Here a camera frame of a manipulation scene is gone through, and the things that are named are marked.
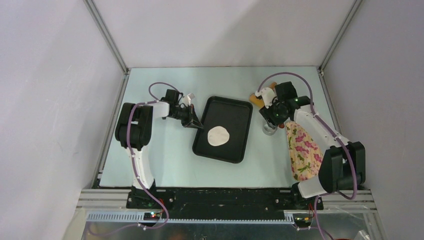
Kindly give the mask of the black baking tray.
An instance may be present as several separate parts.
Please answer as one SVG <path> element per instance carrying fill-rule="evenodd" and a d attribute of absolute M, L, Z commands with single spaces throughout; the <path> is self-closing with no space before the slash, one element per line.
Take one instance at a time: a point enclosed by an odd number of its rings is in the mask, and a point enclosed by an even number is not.
<path fill-rule="evenodd" d="M 221 96 L 208 98 L 192 145 L 195 155 L 227 163 L 241 163 L 245 156 L 253 106 L 243 100 Z M 223 127 L 229 133 L 229 140 L 213 146 L 207 140 L 208 132 L 214 127 Z"/>

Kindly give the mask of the small round metal cup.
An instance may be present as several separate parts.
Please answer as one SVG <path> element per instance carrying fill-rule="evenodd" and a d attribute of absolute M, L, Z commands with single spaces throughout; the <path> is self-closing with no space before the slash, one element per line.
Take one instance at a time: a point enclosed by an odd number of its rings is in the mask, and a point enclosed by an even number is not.
<path fill-rule="evenodd" d="M 278 130 L 277 126 L 274 126 L 270 123 L 268 123 L 266 120 L 264 120 L 262 122 L 262 131 L 264 134 L 266 134 L 267 136 L 272 136 L 276 133 L 276 131 Z"/>

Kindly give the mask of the wooden dough roller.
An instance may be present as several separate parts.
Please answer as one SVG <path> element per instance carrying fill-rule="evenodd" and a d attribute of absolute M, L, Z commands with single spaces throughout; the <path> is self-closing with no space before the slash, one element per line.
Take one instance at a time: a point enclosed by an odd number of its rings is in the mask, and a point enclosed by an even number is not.
<path fill-rule="evenodd" d="M 276 97 L 276 87 L 277 83 L 272 82 L 268 87 L 263 88 L 259 93 L 252 93 L 248 100 L 258 107 L 259 109 L 272 105 L 273 99 Z"/>

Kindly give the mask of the white dough ball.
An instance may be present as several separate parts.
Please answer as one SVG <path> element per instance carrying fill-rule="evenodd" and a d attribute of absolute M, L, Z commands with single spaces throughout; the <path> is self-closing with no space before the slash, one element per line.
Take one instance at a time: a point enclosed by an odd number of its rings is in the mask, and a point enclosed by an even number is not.
<path fill-rule="evenodd" d="M 207 142 L 218 147 L 226 144 L 230 140 L 230 133 L 223 126 L 215 126 L 207 132 Z"/>

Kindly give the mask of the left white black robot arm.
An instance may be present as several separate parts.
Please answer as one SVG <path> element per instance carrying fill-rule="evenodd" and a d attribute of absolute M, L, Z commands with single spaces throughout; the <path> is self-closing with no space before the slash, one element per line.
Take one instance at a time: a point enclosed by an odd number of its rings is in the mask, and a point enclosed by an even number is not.
<path fill-rule="evenodd" d="M 175 89 L 167 89 L 165 96 L 148 102 L 123 104 L 116 129 L 115 139 L 128 154 L 131 166 L 131 192 L 145 208 L 153 208 L 158 202 L 158 194 L 153 191 L 155 178 L 152 174 L 148 144 L 156 119 L 175 119 L 182 127 L 203 129 L 194 104 L 193 95 L 184 95 Z"/>

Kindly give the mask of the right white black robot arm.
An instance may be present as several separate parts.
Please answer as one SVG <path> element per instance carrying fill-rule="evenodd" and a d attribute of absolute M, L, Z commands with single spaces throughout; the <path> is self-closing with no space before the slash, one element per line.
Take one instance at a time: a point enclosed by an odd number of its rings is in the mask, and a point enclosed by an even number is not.
<path fill-rule="evenodd" d="M 294 163 L 303 166 L 298 171 L 309 176 L 294 184 L 291 204 L 304 209 L 312 197 L 341 193 L 351 189 L 352 194 L 342 196 L 353 200 L 358 187 L 364 181 L 365 147 L 351 142 L 331 128 L 316 110 L 311 86 L 309 95 L 299 96 L 294 85 L 288 81 L 273 88 L 260 84 L 254 93 L 263 101 L 259 112 L 265 125 L 274 130 L 285 125 L 288 148 L 296 152 Z"/>

